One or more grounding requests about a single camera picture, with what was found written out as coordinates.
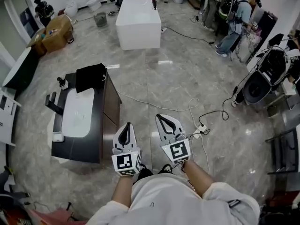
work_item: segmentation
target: power outlet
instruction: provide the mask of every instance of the power outlet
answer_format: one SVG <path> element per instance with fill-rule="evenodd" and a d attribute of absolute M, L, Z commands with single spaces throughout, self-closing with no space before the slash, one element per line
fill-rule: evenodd
<path fill-rule="evenodd" d="M 194 138 L 198 139 L 200 137 L 200 132 L 204 132 L 206 130 L 206 126 L 204 124 L 200 125 L 197 130 L 193 133 Z"/>

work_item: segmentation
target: faucet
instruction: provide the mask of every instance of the faucet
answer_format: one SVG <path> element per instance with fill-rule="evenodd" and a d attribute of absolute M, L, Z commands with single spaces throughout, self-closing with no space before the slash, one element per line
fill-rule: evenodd
<path fill-rule="evenodd" d="M 154 10 L 156 10 L 156 0 L 152 0 L 152 4 L 153 4 L 153 7 L 154 7 Z"/>
<path fill-rule="evenodd" d="M 49 107 L 52 111 L 56 112 L 58 115 L 63 115 L 64 110 L 54 104 L 56 97 L 56 92 L 53 92 L 50 99 L 50 94 L 46 96 L 45 106 Z"/>

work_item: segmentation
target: shoe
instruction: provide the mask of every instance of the shoe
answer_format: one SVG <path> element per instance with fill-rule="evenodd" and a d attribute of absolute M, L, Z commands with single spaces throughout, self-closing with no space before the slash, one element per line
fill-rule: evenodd
<path fill-rule="evenodd" d="M 206 30 L 210 31 L 210 32 L 214 32 L 214 30 L 213 30 L 212 28 L 208 28 L 208 27 L 206 27 L 206 26 L 204 26 L 204 28 L 205 28 Z"/>
<path fill-rule="evenodd" d="M 172 167 L 171 167 L 170 164 L 164 165 L 161 170 L 164 171 L 164 172 L 167 172 L 167 173 L 171 173 L 173 171 L 173 169 L 172 169 Z"/>
<path fill-rule="evenodd" d="M 239 104 L 235 99 L 236 99 L 236 95 L 234 95 L 234 98 L 231 102 L 231 106 L 233 106 L 233 107 L 236 107 Z"/>
<path fill-rule="evenodd" d="M 222 57 L 227 57 L 227 54 L 226 53 L 219 53 L 218 51 L 216 51 L 216 54 L 219 55 L 219 56 L 222 56 Z"/>
<path fill-rule="evenodd" d="M 4 169 L 9 172 L 9 175 L 13 175 L 14 174 L 13 170 L 11 168 L 9 168 L 8 166 L 4 166 Z"/>
<path fill-rule="evenodd" d="M 147 167 L 144 165 L 144 164 L 140 164 L 140 172 L 141 172 L 141 170 L 143 170 L 143 169 L 147 169 Z"/>

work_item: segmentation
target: marble floor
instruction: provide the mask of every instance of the marble floor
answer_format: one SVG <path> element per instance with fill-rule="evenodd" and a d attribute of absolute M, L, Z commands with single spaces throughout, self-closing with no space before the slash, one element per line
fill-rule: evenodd
<path fill-rule="evenodd" d="M 102 11 L 116 10 L 113 4 L 103 5 Z M 196 12 L 183 4 L 160 3 L 162 24 L 185 35 L 214 41 L 212 33 L 200 22 L 192 23 Z M 18 186 L 31 194 L 31 202 L 45 204 L 50 210 L 73 203 L 76 216 L 89 218 L 108 202 L 118 175 L 112 162 L 60 164 L 51 157 L 47 144 L 47 127 L 53 112 L 45 107 L 47 94 L 59 87 L 58 76 L 75 72 L 78 68 L 98 64 L 120 65 L 109 69 L 116 89 L 123 94 L 164 108 L 185 110 L 192 98 L 200 103 L 192 109 L 196 123 L 201 114 L 221 109 L 234 87 L 248 73 L 246 66 L 215 54 L 214 46 L 192 40 L 167 30 L 161 37 L 160 49 L 121 50 L 115 28 L 117 16 L 107 17 L 108 25 L 98 28 L 89 18 L 87 9 L 79 11 L 74 25 L 74 43 L 47 54 L 38 65 L 29 87 L 19 96 L 22 104 L 16 121 L 12 167 Z M 143 163 L 153 172 L 168 163 L 159 148 L 155 115 L 164 113 L 177 118 L 188 135 L 195 131 L 189 110 L 175 112 L 120 96 L 121 124 L 131 122 L 135 127 L 138 145 L 143 149 Z M 270 147 L 265 139 L 274 135 L 274 127 L 267 114 L 256 113 L 244 104 L 232 108 L 225 103 L 229 120 L 223 121 L 220 112 L 206 115 L 201 122 L 211 129 L 203 138 L 208 154 L 210 174 L 216 181 L 227 182 L 239 191 L 263 203 L 271 186 Z M 208 171 L 201 139 L 194 139 L 193 152 L 198 165 Z M 178 168 L 176 174 L 184 176 Z M 47 212 L 45 206 L 39 211 Z"/>

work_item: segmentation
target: white cabinet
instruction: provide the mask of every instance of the white cabinet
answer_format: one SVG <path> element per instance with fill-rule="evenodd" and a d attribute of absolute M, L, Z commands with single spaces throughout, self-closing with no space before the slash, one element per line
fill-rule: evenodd
<path fill-rule="evenodd" d="M 0 142 L 15 146 L 11 141 L 15 111 L 21 105 L 0 90 Z"/>

